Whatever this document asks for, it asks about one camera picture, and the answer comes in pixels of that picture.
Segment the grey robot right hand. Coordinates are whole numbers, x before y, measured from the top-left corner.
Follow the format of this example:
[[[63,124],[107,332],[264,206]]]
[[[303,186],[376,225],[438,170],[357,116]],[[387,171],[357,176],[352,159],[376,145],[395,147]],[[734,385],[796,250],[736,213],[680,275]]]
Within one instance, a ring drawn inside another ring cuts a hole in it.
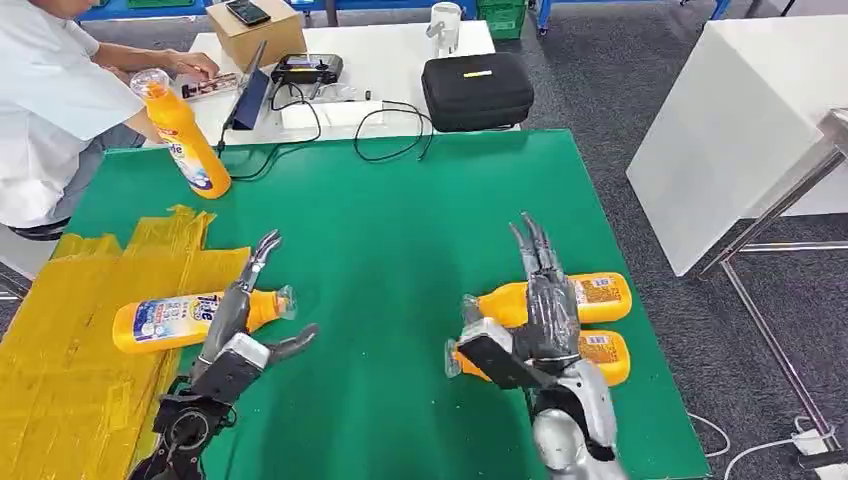
[[[533,366],[557,375],[582,359],[576,293],[544,228],[526,211],[521,221],[509,225],[526,275],[528,320],[520,338]]]

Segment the person's left hand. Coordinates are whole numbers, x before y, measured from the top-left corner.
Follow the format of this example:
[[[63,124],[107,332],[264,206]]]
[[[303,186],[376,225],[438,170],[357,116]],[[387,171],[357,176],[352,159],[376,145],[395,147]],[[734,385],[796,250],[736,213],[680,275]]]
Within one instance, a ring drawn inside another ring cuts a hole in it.
[[[169,51],[167,59],[170,70],[177,74],[191,76],[198,81],[212,79],[220,71],[218,64],[202,52]]]

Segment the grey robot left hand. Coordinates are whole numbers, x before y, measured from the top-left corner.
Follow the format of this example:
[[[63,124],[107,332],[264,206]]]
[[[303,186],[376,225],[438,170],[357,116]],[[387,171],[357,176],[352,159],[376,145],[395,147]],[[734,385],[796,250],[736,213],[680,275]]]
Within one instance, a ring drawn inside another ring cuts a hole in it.
[[[189,379],[192,383],[201,378],[224,351],[225,345],[235,337],[245,337],[247,353],[244,357],[260,370],[265,370],[299,354],[318,335],[319,326],[315,323],[304,327],[297,336],[273,344],[260,343],[248,333],[250,294],[267,263],[268,256],[281,243],[282,237],[277,229],[266,233],[252,250],[241,274],[225,289],[200,354],[191,367]]]

